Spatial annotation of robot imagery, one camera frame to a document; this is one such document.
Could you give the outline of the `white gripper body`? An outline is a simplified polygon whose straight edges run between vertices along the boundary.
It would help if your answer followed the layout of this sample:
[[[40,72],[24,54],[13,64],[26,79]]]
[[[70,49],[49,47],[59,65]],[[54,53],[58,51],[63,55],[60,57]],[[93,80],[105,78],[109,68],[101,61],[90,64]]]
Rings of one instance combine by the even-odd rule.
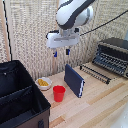
[[[79,42],[79,29],[73,28],[68,30],[50,31],[46,35],[46,38],[46,46],[51,49],[76,45]]]

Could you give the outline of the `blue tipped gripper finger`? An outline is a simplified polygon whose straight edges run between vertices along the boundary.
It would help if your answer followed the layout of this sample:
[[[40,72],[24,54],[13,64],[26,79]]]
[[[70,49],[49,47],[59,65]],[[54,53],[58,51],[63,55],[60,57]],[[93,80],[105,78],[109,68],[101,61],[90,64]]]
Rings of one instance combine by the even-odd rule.
[[[55,58],[58,56],[57,49],[54,49],[54,51],[53,51],[53,56],[54,56]]]
[[[66,55],[69,55],[70,54],[70,47],[69,48],[66,48]]]

